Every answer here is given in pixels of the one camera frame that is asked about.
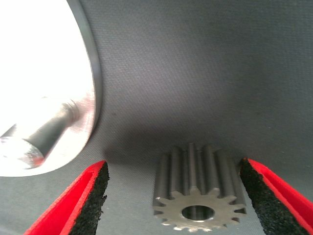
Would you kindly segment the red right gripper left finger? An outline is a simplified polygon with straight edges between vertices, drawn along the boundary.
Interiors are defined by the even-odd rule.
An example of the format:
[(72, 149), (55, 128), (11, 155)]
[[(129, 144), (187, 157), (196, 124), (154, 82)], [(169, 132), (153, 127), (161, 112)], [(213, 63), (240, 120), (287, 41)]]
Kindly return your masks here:
[(107, 198), (106, 161), (87, 167), (28, 228), (26, 235), (94, 235)]

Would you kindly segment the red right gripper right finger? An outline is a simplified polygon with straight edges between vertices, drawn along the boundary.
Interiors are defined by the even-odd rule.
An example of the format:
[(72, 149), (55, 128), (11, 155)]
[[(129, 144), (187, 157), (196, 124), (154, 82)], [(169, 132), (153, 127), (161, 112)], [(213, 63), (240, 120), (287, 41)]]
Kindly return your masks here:
[(265, 234), (313, 233), (309, 199), (260, 162), (243, 158), (240, 166), (240, 177)]

